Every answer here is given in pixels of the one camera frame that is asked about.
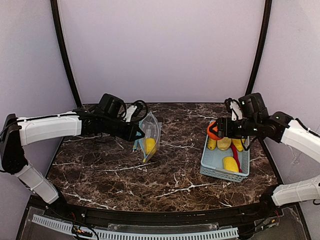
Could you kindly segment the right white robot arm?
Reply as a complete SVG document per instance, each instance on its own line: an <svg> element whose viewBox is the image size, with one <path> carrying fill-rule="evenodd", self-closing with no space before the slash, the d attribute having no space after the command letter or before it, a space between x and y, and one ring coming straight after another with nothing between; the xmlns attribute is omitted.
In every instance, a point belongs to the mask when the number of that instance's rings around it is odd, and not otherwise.
<svg viewBox="0 0 320 240"><path fill-rule="evenodd" d="M213 140L224 137L243 139L246 137L269 138L276 143L295 148L315 161L320 160L320 136L306 127L298 118L277 111L270 115L260 93L251 93L238 100L225 100L230 117L220 117L207 127L207 134ZM320 198L320 177L296 183L281 184L261 197L273 206L305 202L314 204Z"/></svg>

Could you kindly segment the black frame post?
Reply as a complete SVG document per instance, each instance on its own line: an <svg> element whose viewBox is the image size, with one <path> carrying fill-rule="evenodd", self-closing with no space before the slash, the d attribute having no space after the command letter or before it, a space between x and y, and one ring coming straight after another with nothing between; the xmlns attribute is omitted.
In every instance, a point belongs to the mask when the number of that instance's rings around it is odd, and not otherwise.
<svg viewBox="0 0 320 240"><path fill-rule="evenodd" d="M73 100L75 102L76 107L79 109L82 107L82 101L76 86L76 81L73 75L73 71L71 68L67 47L65 43L65 38L63 34L63 28L62 28L62 22L60 18L60 11L58 6L57 0L51 0L50 1L51 6L51 12L52 12L52 18L53 18L53 24L55 28L55 34L58 42L58 47L60 51L60 56L62 59L63 67L65 70L65 74L67 77L68 85L70 87Z"/></svg>
<svg viewBox="0 0 320 240"><path fill-rule="evenodd" d="M258 75L265 42L267 38L268 28L269 28L269 22L270 22L270 16L272 11L272 0L265 0L264 2L264 9L263 9L263 16L262 16L262 22L261 22L261 28L259 33L259 39L257 43L256 53L254 57L254 61L252 64L251 73L249 76L249 80L247 83L247 87L245 90L245 96L249 95L253 92L253 88L255 86L256 78Z"/></svg>

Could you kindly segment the black front table rail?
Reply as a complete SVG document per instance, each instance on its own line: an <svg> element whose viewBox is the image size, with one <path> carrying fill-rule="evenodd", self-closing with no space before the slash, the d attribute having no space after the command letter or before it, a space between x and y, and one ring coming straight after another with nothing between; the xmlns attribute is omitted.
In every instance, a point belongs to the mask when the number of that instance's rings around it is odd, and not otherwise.
<svg viewBox="0 0 320 240"><path fill-rule="evenodd" d="M132 189L117 186L62 189L59 199L46 207L45 212L95 226L217 223L245 228L252 228L254 221L277 215L277 210L267 203L242 193L214 192L212 187L156 190L140 185Z"/></svg>

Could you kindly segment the clear zip bag blue zipper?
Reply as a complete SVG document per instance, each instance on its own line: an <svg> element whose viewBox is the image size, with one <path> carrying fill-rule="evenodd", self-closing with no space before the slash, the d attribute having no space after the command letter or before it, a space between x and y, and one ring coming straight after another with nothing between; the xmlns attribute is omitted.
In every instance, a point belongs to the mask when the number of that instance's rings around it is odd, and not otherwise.
<svg viewBox="0 0 320 240"><path fill-rule="evenodd" d="M144 132L144 137L135 141L133 149L141 152L142 163L146 164L160 148L162 123L152 112L149 112L139 122L139 127Z"/></svg>

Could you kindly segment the red chili pepper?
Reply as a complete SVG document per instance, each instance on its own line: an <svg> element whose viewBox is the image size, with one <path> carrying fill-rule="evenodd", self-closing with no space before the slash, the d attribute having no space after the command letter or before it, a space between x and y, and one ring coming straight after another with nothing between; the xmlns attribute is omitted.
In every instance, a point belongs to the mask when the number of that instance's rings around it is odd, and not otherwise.
<svg viewBox="0 0 320 240"><path fill-rule="evenodd" d="M239 156L238 156L238 150L233 143L231 143L230 149L232 150L233 159L235 160L235 162L237 164L238 172L242 173L241 163L239 161Z"/></svg>

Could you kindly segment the orange fruit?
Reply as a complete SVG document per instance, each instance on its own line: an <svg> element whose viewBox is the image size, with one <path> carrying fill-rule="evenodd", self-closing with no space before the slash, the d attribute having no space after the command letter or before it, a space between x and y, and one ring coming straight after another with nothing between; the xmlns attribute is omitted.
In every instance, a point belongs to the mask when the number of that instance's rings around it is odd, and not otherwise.
<svg viewBox="0 0 320 240"><path fill-rule="evenodd" d="M209 126L206 129L206 132L208 137L211 138L212 140L221 139L221 137L219 137L219 134L218 134L218 125L215 121L209 124Z"/></svg>

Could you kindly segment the black frame post right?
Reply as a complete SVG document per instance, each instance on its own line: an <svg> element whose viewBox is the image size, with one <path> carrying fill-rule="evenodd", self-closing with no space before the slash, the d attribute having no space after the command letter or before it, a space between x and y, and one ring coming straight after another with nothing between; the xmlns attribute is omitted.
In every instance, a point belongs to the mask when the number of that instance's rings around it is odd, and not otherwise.
<svg viewBox="0 0 320 240"><path fill-rule="evenodd" d="M254 61L252 64L251 73L249 76L249 80L247 83L247 87L245 90L245 96L249 95L253 92L253 88L255 86L256 78L258 75L265 42L267 38L268 28L269 28L269 22L270 22L270 16L272 11L272 0L265 0L264 2L264 9L263 9L263 16L262 16L262 22L261 22L261 28L259 33L259 39L257 43L256 53L254 57Z"/></svg>

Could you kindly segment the round yellow lemon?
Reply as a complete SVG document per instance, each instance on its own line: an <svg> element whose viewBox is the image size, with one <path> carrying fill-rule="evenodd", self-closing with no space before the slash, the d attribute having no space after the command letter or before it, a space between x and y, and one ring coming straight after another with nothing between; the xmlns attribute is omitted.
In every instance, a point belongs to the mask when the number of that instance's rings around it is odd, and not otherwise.
<svg viewBox="0 0 320 240"><path fill-rule="evenodd" d="M146 138L145 139L145 153L147 155L154 155L157 151L156 140L154 138Z"/></svg>

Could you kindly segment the pale yellow potato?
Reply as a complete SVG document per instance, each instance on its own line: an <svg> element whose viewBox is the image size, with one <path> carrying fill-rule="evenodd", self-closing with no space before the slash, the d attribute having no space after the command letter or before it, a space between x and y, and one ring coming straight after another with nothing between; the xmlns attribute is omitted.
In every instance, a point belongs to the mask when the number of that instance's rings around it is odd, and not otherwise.
<svg viewBox="0 0 320 240"><path fill-rule="evenodd" d="M217 148L221 151L226 151L232 144L232 139L228 137L224 137L220 140L216 141Z"/></svg>

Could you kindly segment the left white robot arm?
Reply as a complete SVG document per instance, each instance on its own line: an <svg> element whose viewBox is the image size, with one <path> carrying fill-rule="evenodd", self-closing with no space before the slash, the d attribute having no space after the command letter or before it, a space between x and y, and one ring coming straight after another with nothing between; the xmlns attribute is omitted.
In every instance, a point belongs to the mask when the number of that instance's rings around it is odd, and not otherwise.
<svg viewBox="0 0 320 240"><path fill-rule="evenodd" d="M61 195L26 159L24 146L55 138L99 134L134 142L145 136L139 122L147 116L148 111L143 100L127 106L122 99L105 93L92 109L79 108L37 117L9 114L0 132L0 171L17 177L51 205Z"/></svg>

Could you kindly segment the light blue plastic basket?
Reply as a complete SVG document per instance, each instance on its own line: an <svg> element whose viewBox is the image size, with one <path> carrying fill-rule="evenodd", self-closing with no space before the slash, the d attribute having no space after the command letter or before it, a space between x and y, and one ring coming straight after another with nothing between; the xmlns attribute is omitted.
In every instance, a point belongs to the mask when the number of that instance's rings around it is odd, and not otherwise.
<svg viewBox="0 0 320 240"><path fill-rule="evenodd" d="M225 157L233 157L233 152L229 147L228 150L222 151L218 147L214 150L209 150L207 147L207 141L209 136L206 135L204 149L200 160L200 173L206 176L223 179L240 183L250 173L250 150L249 150L249 139L245 140L242 152L238 151L238 158L240 161L242 173L232 172L224 169L223 159Z"/></svg>

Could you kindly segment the yellow mango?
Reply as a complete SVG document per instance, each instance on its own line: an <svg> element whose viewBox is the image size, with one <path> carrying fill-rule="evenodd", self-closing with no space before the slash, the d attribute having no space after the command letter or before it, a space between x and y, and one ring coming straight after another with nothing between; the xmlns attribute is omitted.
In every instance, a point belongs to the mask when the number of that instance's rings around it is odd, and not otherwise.
<svg viewBox="0 0 320 240"><path fill-rule="evenodd" d="M223 158L223 168L230 172L235 172L235 173L240 172L240 168L237 164L237 161L231 156L227 156Z"/></svg>

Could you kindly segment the black frame post left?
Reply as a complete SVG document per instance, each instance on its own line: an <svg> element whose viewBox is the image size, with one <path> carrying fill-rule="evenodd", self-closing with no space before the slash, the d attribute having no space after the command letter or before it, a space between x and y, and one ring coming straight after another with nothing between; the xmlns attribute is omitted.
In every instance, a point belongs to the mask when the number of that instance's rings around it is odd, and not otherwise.
<svg viewBox="0 0 320 240"><path fill-rule="evenodd" d="M51 0L50 1L51 6L51 12L52 12L52 18L53 18L53 24L55 28L55 34L58 42L58 47L60 51L60 56L62 59L63 67L65 70L65 74L67 77L68 85L70 87L73 100L75 102L76 107L79 109L82 107L82 101L76 86L76 81L73 75L73 71L71 68L67 47L65 43L65 38L63 34L63 28L62 28L62 22L60 18L60 11L58 6L57 0Z"/></svg>

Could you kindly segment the yellow fruit back left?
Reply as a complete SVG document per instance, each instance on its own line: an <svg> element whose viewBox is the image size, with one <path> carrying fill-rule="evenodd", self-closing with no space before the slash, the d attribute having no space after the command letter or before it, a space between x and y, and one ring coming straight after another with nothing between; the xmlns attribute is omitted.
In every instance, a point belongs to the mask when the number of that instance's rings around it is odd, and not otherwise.
<svg viewBox="0 0 320 240"><path fill-rule="evenodd" d="M207 140L207 148L213 151L216 148L216 146L217 146L217 140L209 137Z"/></svg>

